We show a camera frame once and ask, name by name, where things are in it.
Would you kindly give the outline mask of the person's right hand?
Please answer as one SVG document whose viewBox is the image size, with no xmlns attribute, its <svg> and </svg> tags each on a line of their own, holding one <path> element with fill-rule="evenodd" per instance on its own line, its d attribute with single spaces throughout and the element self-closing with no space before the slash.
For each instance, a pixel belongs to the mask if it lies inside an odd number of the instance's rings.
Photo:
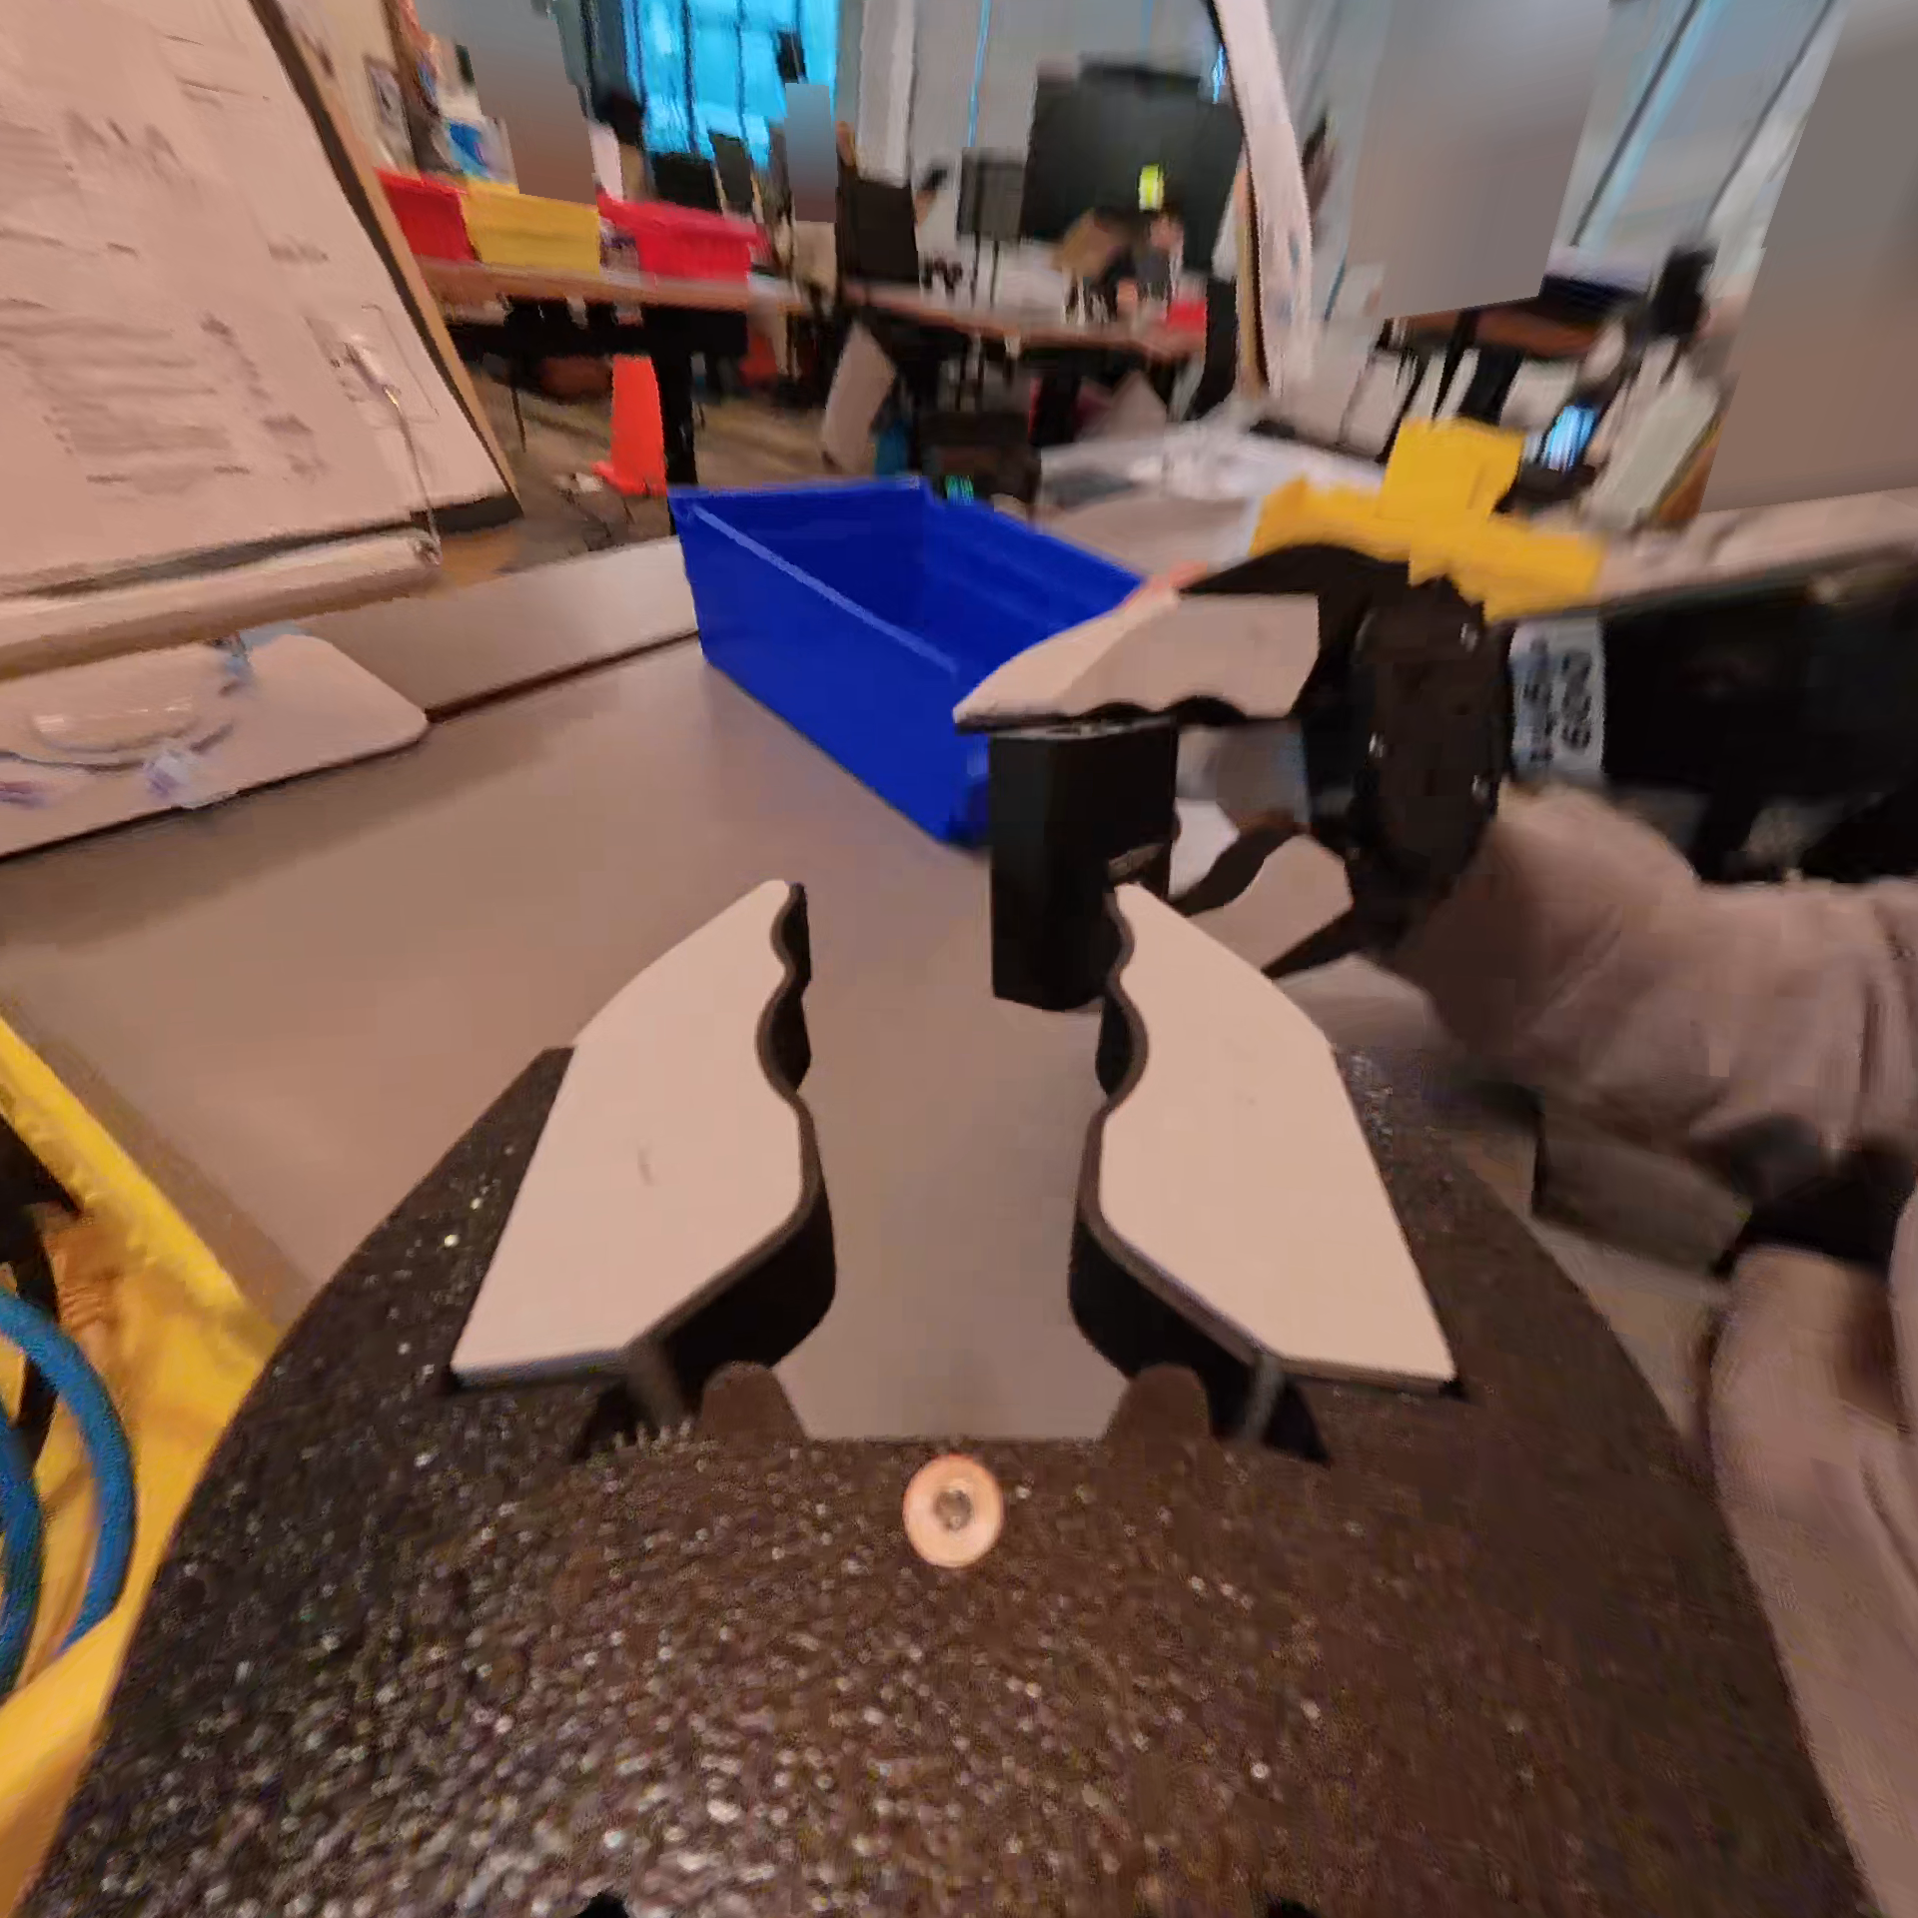
<svg viewBox="0 0 1918 1918">
<path fill-rule="evenodd" d="M 1383 960 L 1483 1062 L 1755 1210 L 1859 1202 L 1839 1242 L 1915 1306 L 1913 876 L 1705 880 L 1593 795 L 1519 791 Z"/>
</svg>

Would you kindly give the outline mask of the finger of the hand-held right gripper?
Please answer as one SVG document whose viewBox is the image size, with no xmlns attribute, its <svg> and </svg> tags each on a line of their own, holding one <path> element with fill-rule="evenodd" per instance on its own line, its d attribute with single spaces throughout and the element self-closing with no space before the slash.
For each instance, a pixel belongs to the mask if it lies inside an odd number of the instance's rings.
<svg viewBox="0 0 1918 1918">
<path fill-rule="evenodd" d="M 1142 587 L 996 667 L 960 699 L 954 723 L 964 733 L 1114 713 L 1282 723 L 1308 689 L 1322 639 L 1322 607 L 1310 593 Z"/>
</svg>

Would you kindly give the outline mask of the black rectangular block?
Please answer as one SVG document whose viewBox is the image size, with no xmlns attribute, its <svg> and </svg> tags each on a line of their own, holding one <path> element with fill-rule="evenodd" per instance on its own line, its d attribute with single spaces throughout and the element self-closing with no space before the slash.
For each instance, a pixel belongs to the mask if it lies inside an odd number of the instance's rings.
<svg viewBox="0 0 1918 1918">
<path fill-rule="evenodd" d="M 990 970 L 1000 1000 L 1070 1012 L 1106 992 L 1122 944 L 1116 888 L 1170 888 L 1180 745 L 1164 715 L 990 735 Z"/>
</svg>

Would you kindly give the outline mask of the person's right forearm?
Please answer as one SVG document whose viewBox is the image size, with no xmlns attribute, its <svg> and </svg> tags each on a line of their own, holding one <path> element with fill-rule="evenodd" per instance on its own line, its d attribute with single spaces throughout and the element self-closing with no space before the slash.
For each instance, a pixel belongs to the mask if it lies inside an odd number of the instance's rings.
<svg viewBox="0 0 1918 1918">
<path fill-rule="evenodd" d="M 1737 1268 L 1707 1434 L 1819 1776 L 1879 1913 L 1917 1911 L 1915 1264 Z"/>
</svg>

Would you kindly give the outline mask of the grey desk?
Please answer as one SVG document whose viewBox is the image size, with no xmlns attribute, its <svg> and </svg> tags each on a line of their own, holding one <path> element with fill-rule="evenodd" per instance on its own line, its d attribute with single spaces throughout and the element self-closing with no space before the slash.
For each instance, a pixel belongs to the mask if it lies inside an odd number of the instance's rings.
<svg viewBox="0 0 1918 1918">
<path fill-rule="evenodd" d="M 383 757 L 5 863 L 5 1008 L 263 1296 L 305 1302 L 540 1054 L 766 880 L 808 898 L 842 1436 L 1090 1434 L 1070 1240 L 1094 1012 L 992 986 L 986 861 L 692 641 Z"/>
</svg>

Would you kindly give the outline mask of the blue plastic bin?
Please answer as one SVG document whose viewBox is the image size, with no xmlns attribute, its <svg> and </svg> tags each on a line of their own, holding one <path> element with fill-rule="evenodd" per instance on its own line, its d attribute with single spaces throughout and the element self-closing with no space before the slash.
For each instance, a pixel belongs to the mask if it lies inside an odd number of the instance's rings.
<svg viewBox="0 0 1918 1918">
<path fill-rule="evenodd" d="M 918 477 L 670 493 L 708 665 L 932 837 L 988 831 L 990 749 L 954 711 L 1140 575 Z"/>
</svg>

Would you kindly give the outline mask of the board with paper sheets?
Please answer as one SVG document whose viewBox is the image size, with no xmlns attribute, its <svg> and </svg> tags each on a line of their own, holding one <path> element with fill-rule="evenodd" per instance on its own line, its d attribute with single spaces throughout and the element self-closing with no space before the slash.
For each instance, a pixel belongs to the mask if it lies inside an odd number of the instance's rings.
<svg viewBox="0 0 1918 1918">
<path fill-rule="evenodd" d="M 512 467 L 281 3 L 3 7 L 17 657 L 413 591 Z"/>
</svg>

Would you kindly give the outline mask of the yellow storage bin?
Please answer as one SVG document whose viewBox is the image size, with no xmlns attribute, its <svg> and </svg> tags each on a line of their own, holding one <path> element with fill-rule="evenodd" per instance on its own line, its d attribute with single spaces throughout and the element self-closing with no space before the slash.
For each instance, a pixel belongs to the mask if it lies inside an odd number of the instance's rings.
<svg viewBox="0 0 1918 1918">
<path fill-rule="evenodd" d="M 596 203 L 530 195 L 498 181 L 460 187 L 472 255 L 494 269 L 598 275 L 604 219 Z"/>
</svg>

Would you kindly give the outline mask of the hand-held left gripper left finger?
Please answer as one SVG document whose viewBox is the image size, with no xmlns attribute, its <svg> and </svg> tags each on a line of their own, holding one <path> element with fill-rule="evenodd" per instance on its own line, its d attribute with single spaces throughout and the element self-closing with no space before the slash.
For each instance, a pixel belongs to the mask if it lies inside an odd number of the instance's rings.
<svg viewBox="0 0 1918 1918">
<path fill-rule="evenodd" d="M 806 888 L 768 878 L 582 1028 L 450 1354 L 464 1388 L 622 1384 L 646 1422 L 826 1320 Z"/>
</svg>

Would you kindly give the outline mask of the wooden background table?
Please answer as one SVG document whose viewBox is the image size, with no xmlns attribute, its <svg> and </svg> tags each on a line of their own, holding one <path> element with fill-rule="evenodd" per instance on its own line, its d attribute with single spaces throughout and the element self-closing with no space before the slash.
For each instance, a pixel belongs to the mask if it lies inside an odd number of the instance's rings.
<svg viewBox="0 0 1918 1918">
<path fill-rule="evenodd" d="M 446 331 L 466 361 L 498 365 L 512 395 L 550 361 L 644 357 L 662 413 L 666 475 L 700 479 L 694 357 L 738 347 L 750 323 L 810 315 L 818 303 L 786 279 L 690 279 L 422 257 Z"/>
</svg>

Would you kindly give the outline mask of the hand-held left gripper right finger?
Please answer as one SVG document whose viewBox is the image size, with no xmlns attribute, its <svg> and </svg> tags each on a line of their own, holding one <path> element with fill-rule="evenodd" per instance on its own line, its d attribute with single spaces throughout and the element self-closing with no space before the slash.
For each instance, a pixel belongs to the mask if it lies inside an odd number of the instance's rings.
<svg viewBox="0 0 1918 1918">
<path fill-rule="evenodd" d="M 1126 1378 L 1182 1370 L 1230 1442 L 1300 1388 L 1455 1396 L 1461 1366 L 1322 1028 L 1140 882 L 1110 898 L 1068 1304 Z"/>
</svg>

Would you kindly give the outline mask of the white flat base plate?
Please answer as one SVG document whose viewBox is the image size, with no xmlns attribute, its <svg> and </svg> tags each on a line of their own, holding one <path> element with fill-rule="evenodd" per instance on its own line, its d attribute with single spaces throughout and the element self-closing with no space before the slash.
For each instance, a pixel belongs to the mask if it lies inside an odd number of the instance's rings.
<svg viewBox="0 0 1918 1918">
<path fill-rule="evenodd" d="M 428 715 L 301 631 L 43 669 L 3 689 L 3 857 L 397 755 Z"/>
</svg>

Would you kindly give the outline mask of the orange traffic cone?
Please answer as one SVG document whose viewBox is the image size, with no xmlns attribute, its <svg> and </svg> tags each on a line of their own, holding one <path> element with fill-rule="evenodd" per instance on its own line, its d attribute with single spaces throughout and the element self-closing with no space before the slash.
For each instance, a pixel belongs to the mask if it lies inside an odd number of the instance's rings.
<svg viewBox="0 0 1918 1918">
<path fill-rule="evenodd" d="M 648 355 L 622 353 L 612 363 L 608 459 L 592 473 L 622 501 L 658 499 L 670 489 L 660 377 Z"/>
</svg>

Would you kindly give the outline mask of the large yellow plastic bin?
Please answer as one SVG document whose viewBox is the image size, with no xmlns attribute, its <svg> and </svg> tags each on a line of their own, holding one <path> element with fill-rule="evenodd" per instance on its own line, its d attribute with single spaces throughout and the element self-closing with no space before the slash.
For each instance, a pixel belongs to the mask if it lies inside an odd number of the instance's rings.
<svg viewBox="0 0 1918 1918">
<path fill-rule="evenodd" d="M 277 1330 L 13 1026 L 3 1058 L 3 1885 L 15 1913 Z"/>
</svg>

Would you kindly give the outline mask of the small yellow plastic bin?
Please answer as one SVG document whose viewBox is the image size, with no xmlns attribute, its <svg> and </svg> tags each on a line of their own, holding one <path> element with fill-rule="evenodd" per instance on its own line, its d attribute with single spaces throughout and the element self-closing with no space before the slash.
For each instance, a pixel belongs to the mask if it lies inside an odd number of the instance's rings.
<svg viewBox="0 0 1918 1918">
<path fill-rule="evenodd" d="M 1260 507 L 1250 557 L 1336 547 L 1445 579 L 1493 621 L 1595 605 L 1601 539 L 1503 509 L 1523 435 L 1465 419 L 1411 419 L 1374 487 L 1288 481 Z"/>
</svg>

